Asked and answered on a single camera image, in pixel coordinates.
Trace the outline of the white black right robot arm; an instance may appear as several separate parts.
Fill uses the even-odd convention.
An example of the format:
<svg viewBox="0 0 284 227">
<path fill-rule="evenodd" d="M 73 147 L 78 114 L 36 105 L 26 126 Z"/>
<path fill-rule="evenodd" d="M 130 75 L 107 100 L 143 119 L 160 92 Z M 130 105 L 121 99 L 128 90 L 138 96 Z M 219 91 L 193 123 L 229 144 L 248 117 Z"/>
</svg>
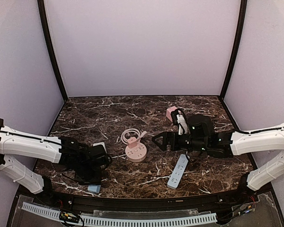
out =
<svg viewBox="0 0 284 227">
<path fill-rule="evenodd" d="M 185 120 L 188 128 L 179 122 L 182 133 L 164 131 L 152 137 L 163 151 L 199 151 L 214 158 L 229 158 L 246 153 L 280 150 L 280 153 L 260 168 L 244 174 L 240 187 L 257 191 L 265 184 L 284 174 L 284 123 L 253 131 L 215 132 L 208 116 L 195 114 Z"/>
</svg>

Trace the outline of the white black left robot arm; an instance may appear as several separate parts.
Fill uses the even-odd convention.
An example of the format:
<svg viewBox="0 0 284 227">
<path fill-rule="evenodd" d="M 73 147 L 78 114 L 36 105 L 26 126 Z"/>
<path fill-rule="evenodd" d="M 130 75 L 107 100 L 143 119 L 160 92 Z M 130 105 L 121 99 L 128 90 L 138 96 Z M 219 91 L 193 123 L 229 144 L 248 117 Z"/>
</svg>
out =
<svg viewBox="0 0 284 227">
<path fill-rule="evenodd" d="M 34 173 L 16 155 L 60 164 L 74 171 L 79 185 L 100 184 L 102 170 L 112 162 L 103 142 L 89 146 L 71 137 L 25 133 L 4 125 L 0 118 L 0 172 L 33 194 L 51 192 L 50 178 Z"/>
</svg>

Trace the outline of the white cube socket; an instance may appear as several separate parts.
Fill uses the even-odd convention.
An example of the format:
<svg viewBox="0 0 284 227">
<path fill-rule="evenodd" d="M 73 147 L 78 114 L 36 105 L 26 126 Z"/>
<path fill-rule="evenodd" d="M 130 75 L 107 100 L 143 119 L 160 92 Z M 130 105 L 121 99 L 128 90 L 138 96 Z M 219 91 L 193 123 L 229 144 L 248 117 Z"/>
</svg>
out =
<svg viewBox="0 0 284 227">
<path fill-rule="evenodd" d="M 102 147 L 104 149 L 104 151 L 107 153 L 106 145 L 105 145 L 104 142 L 94 143 L 92 146 L 93 147 Z"/>
</svg>

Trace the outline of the small blue plug adapter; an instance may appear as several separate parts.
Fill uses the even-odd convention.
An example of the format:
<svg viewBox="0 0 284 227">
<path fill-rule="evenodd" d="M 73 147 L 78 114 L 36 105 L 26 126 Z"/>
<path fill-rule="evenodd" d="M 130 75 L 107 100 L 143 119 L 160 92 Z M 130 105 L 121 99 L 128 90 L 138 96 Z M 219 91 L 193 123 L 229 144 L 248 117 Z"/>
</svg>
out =
<svg viewBox="0 0 284 227">
<path fill-rule="evenodd" d="M 91 192 L 91 193 L 99 194 L 100 188 L 101 188 L 101 185 L 99 185 L 99 184 L 90 184 L 88 186 L 88 191 Z"/>
</svg>

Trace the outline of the small pink plug adapter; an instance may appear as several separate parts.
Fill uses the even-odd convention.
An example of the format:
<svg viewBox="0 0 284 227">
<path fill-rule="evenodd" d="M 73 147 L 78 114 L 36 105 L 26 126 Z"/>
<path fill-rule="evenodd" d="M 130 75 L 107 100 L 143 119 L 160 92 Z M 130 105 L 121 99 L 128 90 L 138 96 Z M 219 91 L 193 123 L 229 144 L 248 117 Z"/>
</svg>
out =
<svg viewBox="0 0 284 227">
<path fill-rule="evenodd" d="M 134 148 L 138 145 L 138 139 L 136 137 L 131 137 L 127 140 L 128 148 Z"/>
</svg>

